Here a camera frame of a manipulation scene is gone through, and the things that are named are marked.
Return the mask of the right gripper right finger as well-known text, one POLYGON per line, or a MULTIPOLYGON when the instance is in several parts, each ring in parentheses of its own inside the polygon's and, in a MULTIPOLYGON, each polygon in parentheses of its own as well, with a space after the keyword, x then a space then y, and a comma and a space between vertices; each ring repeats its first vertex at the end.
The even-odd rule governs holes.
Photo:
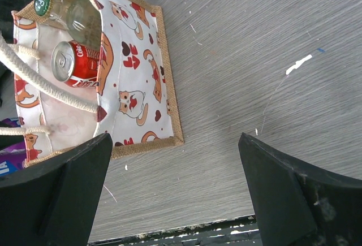
POLYGON ((263 245, 361 245, 361 180, 246 133, 238 147, 263 245))

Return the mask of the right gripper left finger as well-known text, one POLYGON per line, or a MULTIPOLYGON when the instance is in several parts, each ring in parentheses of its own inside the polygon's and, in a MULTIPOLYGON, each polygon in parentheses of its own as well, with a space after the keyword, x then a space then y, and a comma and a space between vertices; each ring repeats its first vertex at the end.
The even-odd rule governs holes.
POLYGON ((1 245, 87 245, 113 142, 103 133, 1 177, 1 245))

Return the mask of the jute canvas tote bag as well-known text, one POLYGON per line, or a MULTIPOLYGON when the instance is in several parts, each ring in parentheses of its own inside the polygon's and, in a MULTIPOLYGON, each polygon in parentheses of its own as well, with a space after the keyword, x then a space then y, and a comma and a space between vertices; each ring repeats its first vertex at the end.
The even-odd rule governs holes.
POLYGON ((14 73, 20 125, 31 166, 108 133, 112 158, 182 145, 182 127, 160 6, 144 0, 89 0, 101 15, 97 85, 58 81, 51 55, 75 41, 60 24, 38 16, 34 0, 12 13, 14 41, 1 41, 1 62, 14 73))

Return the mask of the red cola can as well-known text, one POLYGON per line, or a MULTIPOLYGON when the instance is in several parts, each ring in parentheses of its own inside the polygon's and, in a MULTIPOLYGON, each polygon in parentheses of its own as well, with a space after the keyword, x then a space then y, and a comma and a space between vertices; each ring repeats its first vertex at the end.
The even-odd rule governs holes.
POLYGON ((97 67, 100 52, 76 41, 61 41, 51 55, 54 77, 74 88, 97 85, 97 67))

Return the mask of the clear glass green-cap bottle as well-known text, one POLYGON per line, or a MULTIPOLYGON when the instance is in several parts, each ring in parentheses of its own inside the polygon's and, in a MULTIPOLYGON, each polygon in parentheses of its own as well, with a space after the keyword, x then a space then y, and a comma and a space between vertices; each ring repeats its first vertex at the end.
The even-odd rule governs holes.
POLYGON ((101 45, 101 15, 89 0, 34 0, 35 13, 60 24, 78 43, 93 50, 101 45))

